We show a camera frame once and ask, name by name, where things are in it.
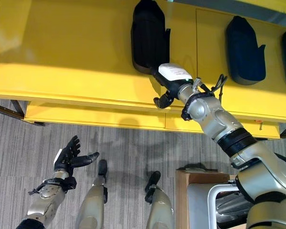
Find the black shoe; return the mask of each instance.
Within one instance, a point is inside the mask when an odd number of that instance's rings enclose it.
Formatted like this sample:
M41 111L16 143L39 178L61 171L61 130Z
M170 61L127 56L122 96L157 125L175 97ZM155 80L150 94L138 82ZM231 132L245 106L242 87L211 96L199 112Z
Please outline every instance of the black shoe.
M107 161L106 160L100 160L99 161L98 175L104 177L106 180L106 174L107 174Z
M158 183L158 181L160 180L160 177L161 177L161 173L159 171L153 172L153 174L150 176L148 183L145 187L145 193L148 192L149 187L151 185L156 185Z
M145 192L146 192L145 201L147 203L151 204L153 202L153 193L155 192L155 188L149 188L149 187L151 185L156 185L158 181L160 180L160 177L161 177L161 173L159 171L155 171L149 178L148 183L145 187Z

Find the yellow shelf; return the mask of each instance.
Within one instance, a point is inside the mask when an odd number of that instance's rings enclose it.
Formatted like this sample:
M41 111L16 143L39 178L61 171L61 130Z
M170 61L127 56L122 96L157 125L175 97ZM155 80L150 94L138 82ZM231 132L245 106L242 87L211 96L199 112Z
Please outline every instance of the yellow shelf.
M286 0L237 0L244 3L264 7L281 13L286 13Z
M0 34L9 41L4 46L0 39L0 98L179 114L183 105L178 101L164 110L154 106L153 98L165 89L132 65L130 28L137 2L20 0L10 14L0 6ZM1 0L2 6L9 4L15 5ZM232 16L162 0L158 4L172 29L171 62L214 85L220 73L227 74L223 32ZM286 28L250 23L258 25L258 41L266 42L267 80L253 86L230 80L223 105L237 118L286 122L286 83L278 55ZM253 97L259 101L253 103Z
M208 10L196 13L198 75L209 83L219 73L229 75L223 44L233 15ZM237 116L286 122L286 79L280 43L286 28L253 19L248 22L256 32L259 46L266 44L266 78L254 85L240 85L229 79L224 86L223 107Z
M198 123L194 121L186 122L179 114L125 111L44 102L30 102L24 120L28 122L54 122L202 133ZM259 123L250 120L241 120L241 122L255 137L280 138L278 123L264 122L262 130L260 130Z

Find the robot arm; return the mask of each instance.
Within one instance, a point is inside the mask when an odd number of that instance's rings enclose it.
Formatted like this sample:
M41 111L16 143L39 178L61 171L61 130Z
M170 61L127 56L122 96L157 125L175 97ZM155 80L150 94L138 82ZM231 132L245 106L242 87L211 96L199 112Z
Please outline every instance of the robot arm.
M286 229L284 162L263 143L257 142L221 106L214 96L214 88L209 90L200 78L190 81L184 69L170 63L160 65L159 70L153 70L152 74L166 87L166 97L179 99L185 104L182 118L198 122L204 133L230 157L232 166L240 169L236 184L247 200L255 204L249 211L247 228ZM223 83L222 78L222 83L217 83L215 88L222 87ZM159 106L162 97L154 99L159 108L163 108Z
M54 160L52 178L44 180L29 192L30 195L39 194L39 198L29 207L28 213L16 229L44 229L54 219L68 190L76 188L76 180L72 177L73 169L89 165L99 156L98 152L77 156L80 153L79 148L79 139L74 136L64 149L59 150Z

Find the cardboard box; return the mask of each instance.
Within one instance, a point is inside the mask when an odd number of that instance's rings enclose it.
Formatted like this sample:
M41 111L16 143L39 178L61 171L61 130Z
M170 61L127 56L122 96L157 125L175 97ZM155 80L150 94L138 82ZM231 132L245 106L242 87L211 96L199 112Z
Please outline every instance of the cardboard box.
M235 176L221 172L200 170L177 170L176 171L176 228L190 229L189 212L187 202L187 187L189 184L216 184L226 183ZM245 225L233 229L245 229Z

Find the black strap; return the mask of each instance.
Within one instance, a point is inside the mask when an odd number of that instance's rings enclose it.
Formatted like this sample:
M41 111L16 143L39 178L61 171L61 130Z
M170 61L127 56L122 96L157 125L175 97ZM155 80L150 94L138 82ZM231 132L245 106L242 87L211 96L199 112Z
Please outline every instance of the black strap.
M195 99L199 99L199 98L204 98L204 97L214 97L214 94L209 91L209 92L202 92L202 93L197 93L197 94L193 94L190 96L190 98L187 100L182 113L181 113L181 118L183 118L185 121L189 121L191 120L191 116L190 114L187 112L189 106L191 105L192 101L194 101Z
M32 191L28 192L29 195L33 195L35 193L40 193L39 191L46 185L56 185L60 186L64 192L67 192L70 189L76 188L76 180L75 177L67 177L65 179L61 178L50 178L44 180L37 188L34 188Z

